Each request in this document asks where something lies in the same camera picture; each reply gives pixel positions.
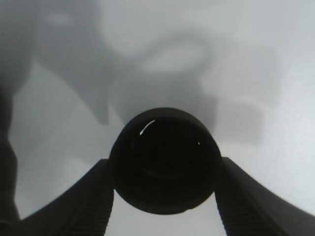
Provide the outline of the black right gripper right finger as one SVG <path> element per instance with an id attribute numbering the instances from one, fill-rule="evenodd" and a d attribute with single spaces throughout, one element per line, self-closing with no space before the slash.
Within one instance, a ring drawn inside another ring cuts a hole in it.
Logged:
<path id="1" fill-rule="evenodd" d="M 231 159 L 222 159 L 215 198 L 228 236 L 313 236 L 315 217 L 280 198 Z"/>

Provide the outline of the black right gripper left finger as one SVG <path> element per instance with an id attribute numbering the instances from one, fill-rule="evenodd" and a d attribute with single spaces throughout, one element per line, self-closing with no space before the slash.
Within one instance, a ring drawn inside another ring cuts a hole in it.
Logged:
<path id="1" fill-rule="evenodd" d="M 106 159 L 50 204 L 0 231 L 2 236 L 103 236 L 110 218 L 114 187 Z"/>

